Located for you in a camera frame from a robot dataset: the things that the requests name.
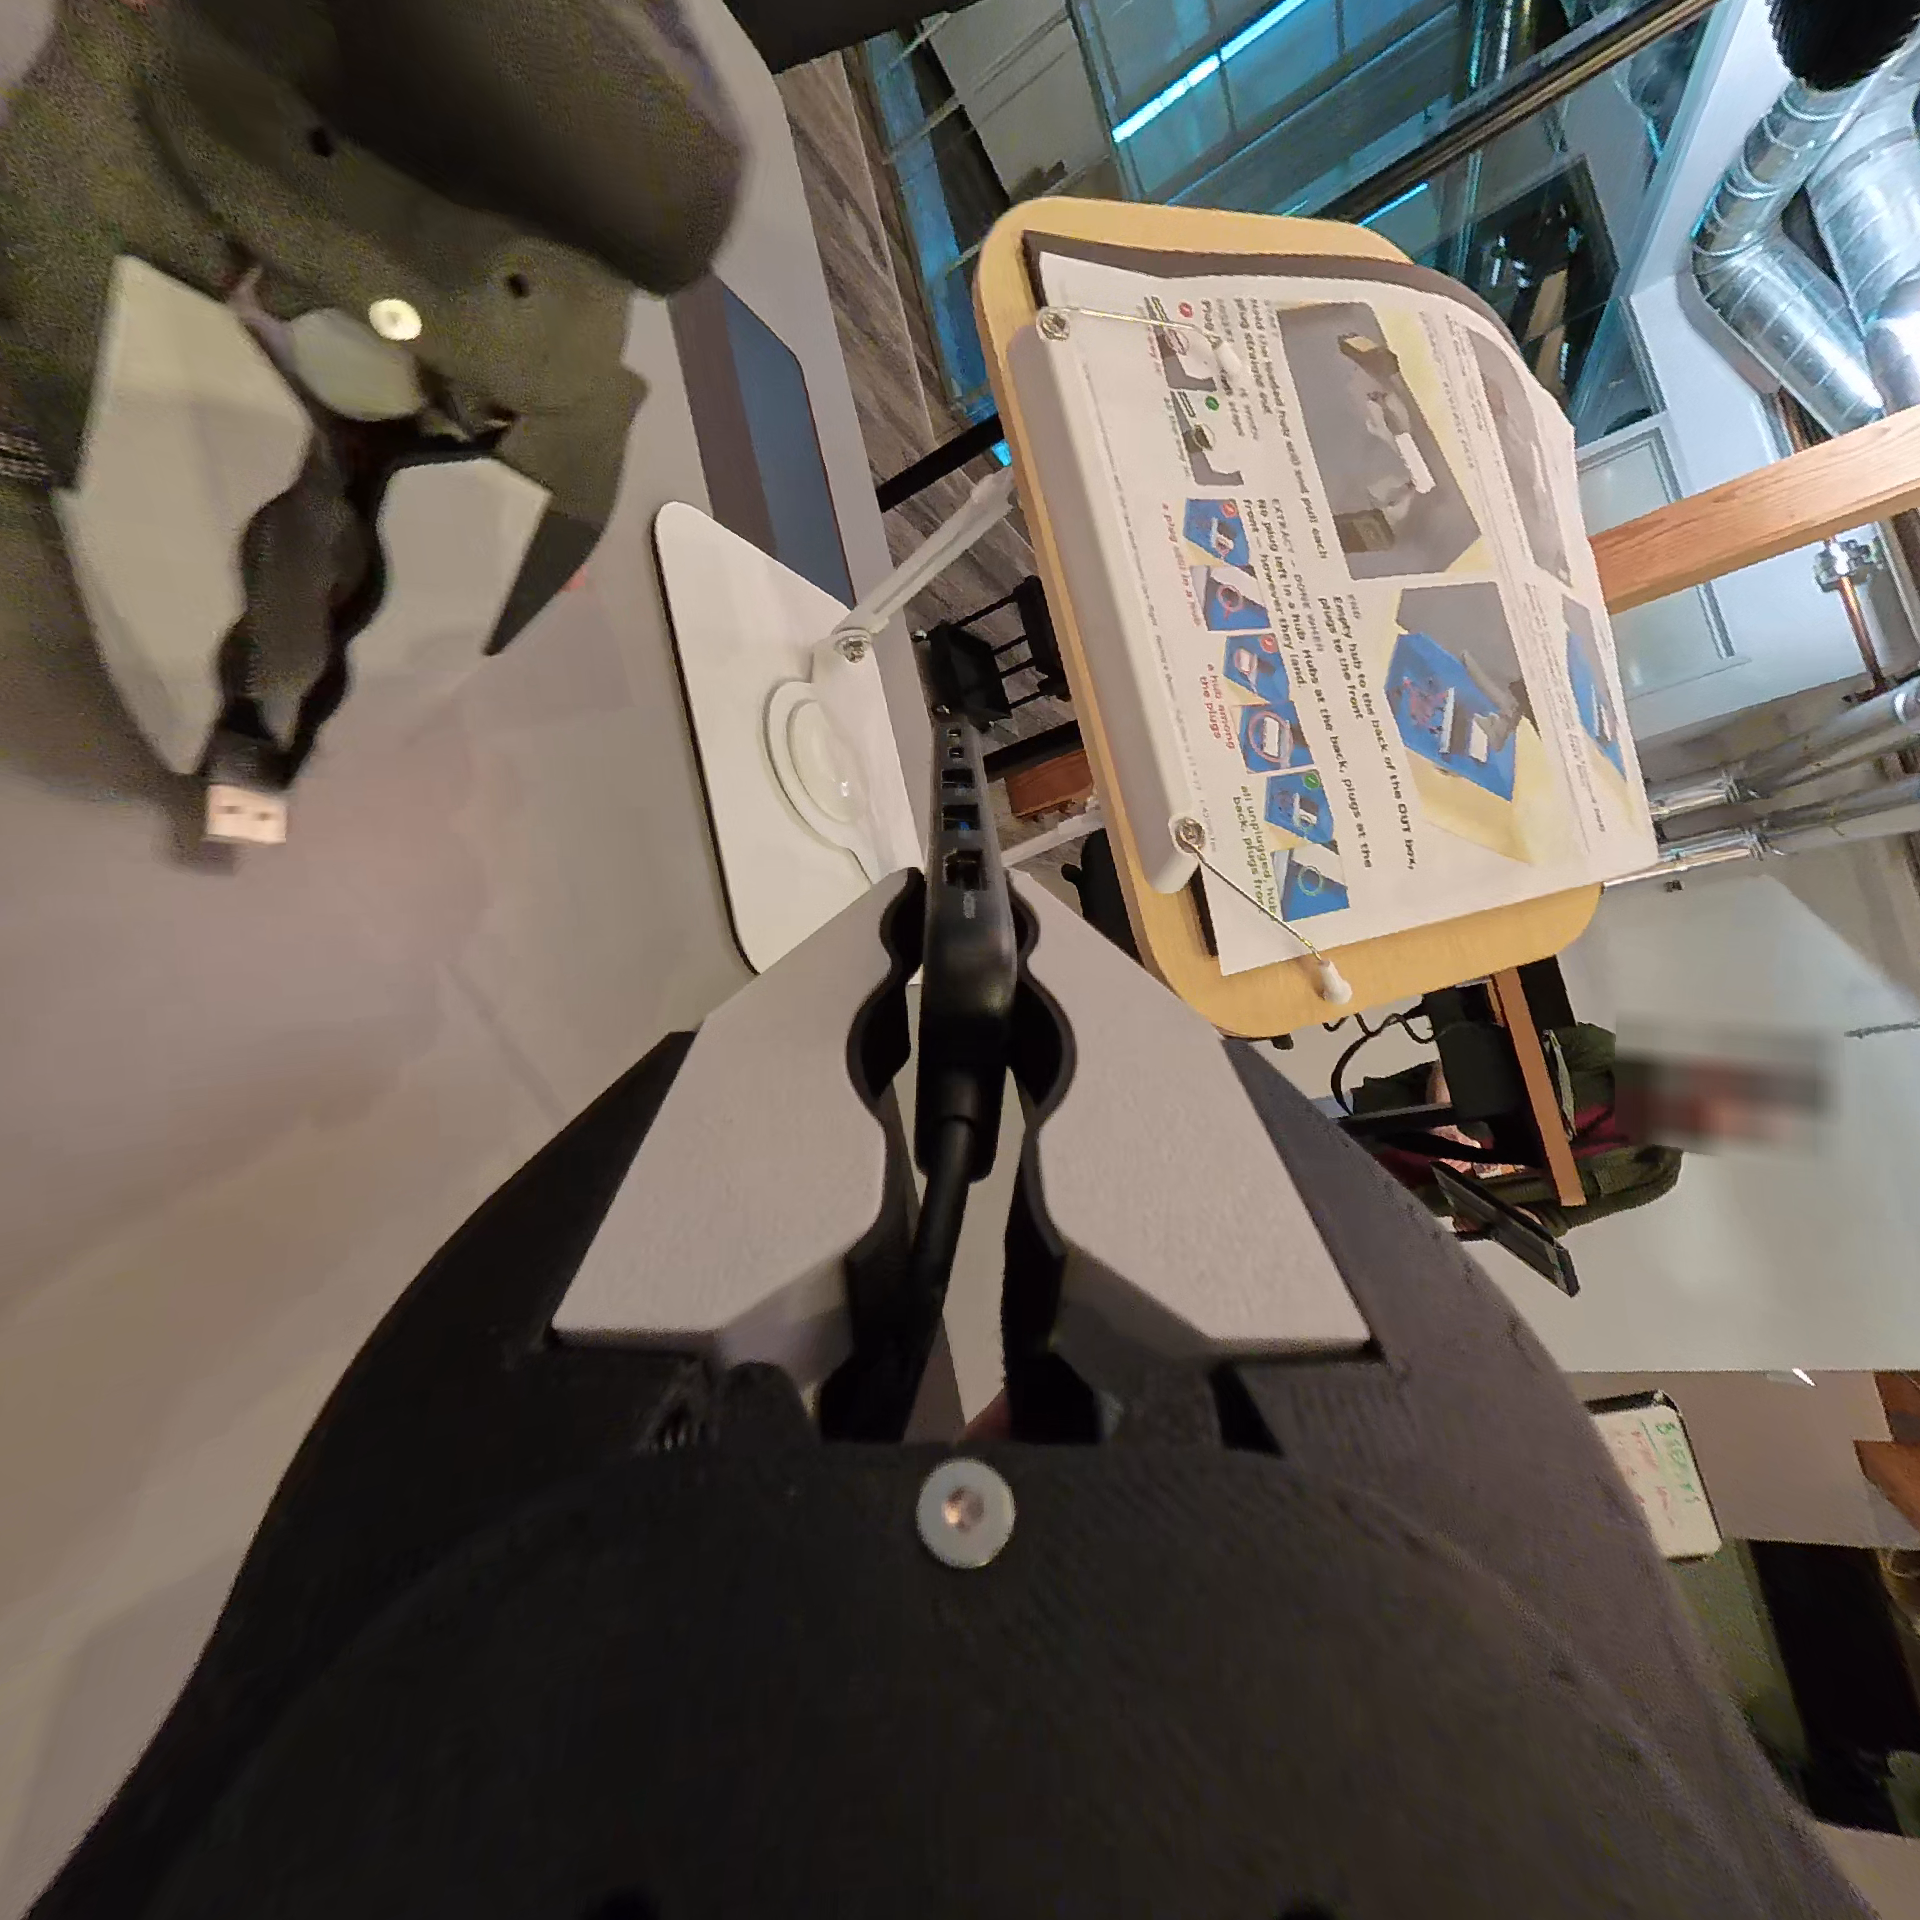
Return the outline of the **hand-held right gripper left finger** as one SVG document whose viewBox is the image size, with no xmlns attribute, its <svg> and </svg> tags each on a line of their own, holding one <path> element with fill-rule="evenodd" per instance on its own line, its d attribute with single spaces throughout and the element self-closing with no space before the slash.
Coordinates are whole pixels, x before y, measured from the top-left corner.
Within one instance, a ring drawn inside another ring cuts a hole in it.
<svg viewBox="0 0 1920 1920">
<path fill-rule="evenodd" d="M 849 1256 L 881 1225 L 883 1120 L 855 1023 L 897 981 L 887 878 L 699 1025 L 557 1308 L 573 1348 L 779 1367 L 810 1391 L 852 1352 Z"/>
</svg>

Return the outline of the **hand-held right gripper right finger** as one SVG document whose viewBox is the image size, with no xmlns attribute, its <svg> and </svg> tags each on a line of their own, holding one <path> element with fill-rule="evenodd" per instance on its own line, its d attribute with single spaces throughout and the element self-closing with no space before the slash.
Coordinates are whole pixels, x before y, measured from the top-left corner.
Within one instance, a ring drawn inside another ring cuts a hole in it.
<svg viewBox="0 0 1920 1920">
<path fill-rule="evenodd" d="M 1003 1236 L 1009 1369 L 1349 1358 L 1371 1331 L 1230 1044 L 1046 889 L 1021 934 Z"/>
</svg>

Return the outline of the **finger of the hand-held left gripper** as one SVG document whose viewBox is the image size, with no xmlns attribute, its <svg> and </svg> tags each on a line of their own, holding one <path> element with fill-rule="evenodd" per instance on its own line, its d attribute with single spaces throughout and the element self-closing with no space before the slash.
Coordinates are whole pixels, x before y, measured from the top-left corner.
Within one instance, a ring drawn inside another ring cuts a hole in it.
<svg viewBox="0 0 1920 1920">
<path fill-rule="evenodd" d="M 324 305 L 271 319 L 119 256 L 61 537 L 113 686 L 171 772 L 227 736 L 289 780 L 377 577 L 362 431 L 396 345 Z"/>
<path fill-rule="evenodd" d="M 410 367 L 389 397 L 386 656 L 500 656 L 583 572 L 618 502 L 644 382 L 589 374 L 559 405 Z"/>
</svg>

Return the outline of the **braided cable blue tape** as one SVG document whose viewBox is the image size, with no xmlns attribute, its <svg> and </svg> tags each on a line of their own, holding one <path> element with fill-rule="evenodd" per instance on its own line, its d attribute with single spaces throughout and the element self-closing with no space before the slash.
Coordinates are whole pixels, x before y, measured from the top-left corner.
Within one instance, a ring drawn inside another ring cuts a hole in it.
<svg viewBox="0 0 1920 1920">
<path fill-rule="evenodd" d="M 201 831 L 207 848 L 278 848 L 290 825 L 290 796 L 303 764 L 270 729 L 261 702 L 231 694 L 199 758 Z"/>
</svg>

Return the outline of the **slim dark grey hub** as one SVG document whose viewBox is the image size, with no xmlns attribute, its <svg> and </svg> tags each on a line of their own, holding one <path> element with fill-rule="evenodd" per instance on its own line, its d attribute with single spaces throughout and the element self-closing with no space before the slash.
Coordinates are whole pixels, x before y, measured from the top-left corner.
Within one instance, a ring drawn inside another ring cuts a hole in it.
<svg viewBox="0 0 1920 1920">
<path fill-rule="evenodd" d="M 926 631 L 922 646 L 932 776 L 916 1159 L 929 1177 L 977 1184 L 999 1142 L 1021 950 L 983 736 L 1011 705 L 989 641 L 947 619 Z"/>
</svg>

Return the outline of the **black pole with round disc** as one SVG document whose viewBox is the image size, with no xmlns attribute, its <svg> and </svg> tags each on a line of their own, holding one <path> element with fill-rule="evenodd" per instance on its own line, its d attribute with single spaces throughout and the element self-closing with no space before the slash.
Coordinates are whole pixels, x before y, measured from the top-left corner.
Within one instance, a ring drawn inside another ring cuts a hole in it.
<svg viewBox="0 0 1920 1920">
<path fill-rule="evenodd" d="M 1795 83 L 1838 91 L 1875 77 L 1906 48 L 1917 1 L 1766 1 L 1766 25 Z"/>
</svg>

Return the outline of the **brown wooden post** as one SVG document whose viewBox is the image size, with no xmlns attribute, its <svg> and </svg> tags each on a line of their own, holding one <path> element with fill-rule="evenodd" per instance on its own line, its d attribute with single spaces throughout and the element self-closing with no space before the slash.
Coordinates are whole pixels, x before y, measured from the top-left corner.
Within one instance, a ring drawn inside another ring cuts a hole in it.
<svg viewBox="0 0 1920 1920">
<path fill-rule="evenodd" d="M 1911 407 L 1598 532 L 1599 601 L 1643 608 L 1915 508 Z"/>
</svg>

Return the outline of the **silver ventilation duct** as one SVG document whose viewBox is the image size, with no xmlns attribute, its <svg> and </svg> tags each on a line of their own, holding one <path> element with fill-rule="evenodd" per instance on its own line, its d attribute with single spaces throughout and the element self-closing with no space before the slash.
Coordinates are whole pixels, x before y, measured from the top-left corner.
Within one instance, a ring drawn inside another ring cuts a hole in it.
<svg viewBox="0 0 1920 1920">
<path fill-rule="evenodd" d="M 1887 409 L 1868 337 L 1915 295 L 1915 264 L 1915 53 L 1838 91 L 1793 80 L 1691 243 L 1708 309 L 1835 437 Z"/>
</svg>

